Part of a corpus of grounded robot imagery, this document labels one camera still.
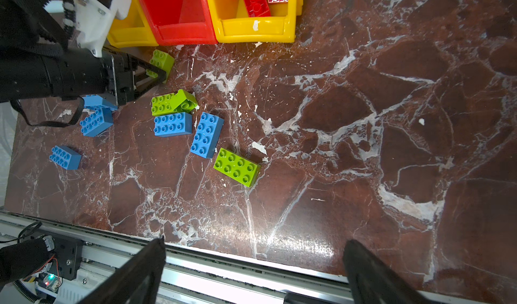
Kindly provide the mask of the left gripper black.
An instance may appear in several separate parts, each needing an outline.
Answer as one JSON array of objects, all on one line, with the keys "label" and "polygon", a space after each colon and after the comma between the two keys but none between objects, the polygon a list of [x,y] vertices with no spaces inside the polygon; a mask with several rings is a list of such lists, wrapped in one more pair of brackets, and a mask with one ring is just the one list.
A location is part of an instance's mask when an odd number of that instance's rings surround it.
[{"label": "left gripper black", "polygon": [[73,48],[58,57],[1,51],[1,101],[99,95],[115,106],[142,97],[166,79],[159,67],[114,48],[100,58]]}]

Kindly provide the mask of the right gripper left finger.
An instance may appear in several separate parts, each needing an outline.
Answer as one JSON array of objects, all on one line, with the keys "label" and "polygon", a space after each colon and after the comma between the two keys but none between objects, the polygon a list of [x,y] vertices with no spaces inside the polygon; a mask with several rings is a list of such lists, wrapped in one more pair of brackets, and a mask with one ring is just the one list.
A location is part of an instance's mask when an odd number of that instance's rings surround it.
[{"label": "right gripper left finger", "polygon": [[164,239],[153,239],[80,302],[155,303],[165,263]]}]

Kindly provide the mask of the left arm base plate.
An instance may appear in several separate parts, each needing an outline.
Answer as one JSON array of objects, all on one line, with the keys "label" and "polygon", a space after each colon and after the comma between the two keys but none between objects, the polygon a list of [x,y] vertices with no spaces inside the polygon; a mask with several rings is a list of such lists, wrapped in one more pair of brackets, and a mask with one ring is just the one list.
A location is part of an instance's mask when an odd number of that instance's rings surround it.
[{"label": "left arm base plate", "polygon": [[49,257],[52,257],[44,266],[42,273],[54,274],[56,277],[72,281],[77,277],[77,271],[82,262],[83,242],[79,239],[59,234],[43,232],[43,239],[49,250]]}]

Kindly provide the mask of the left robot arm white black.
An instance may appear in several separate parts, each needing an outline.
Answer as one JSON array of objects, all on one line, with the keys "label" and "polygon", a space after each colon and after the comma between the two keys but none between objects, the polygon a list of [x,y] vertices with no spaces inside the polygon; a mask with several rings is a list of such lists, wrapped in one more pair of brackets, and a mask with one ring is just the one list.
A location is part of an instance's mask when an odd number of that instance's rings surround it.
[{"label": "left robot arm white black", "polygon": [[61,21],[51,0],[1,0],[1,101],[99,95],[122,106],[163,82],[159,67],[105,41],[131,0],[63,0]]}]

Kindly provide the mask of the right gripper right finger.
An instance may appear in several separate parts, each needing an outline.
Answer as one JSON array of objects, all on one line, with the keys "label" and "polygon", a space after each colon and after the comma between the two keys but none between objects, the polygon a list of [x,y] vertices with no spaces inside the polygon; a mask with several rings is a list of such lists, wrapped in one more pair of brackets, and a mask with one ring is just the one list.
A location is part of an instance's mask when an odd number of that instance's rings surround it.
[{"label": "right gripper right finger", "polygon": [[431,303],[362,243],[347,241],[343,263],[355,303]]}]

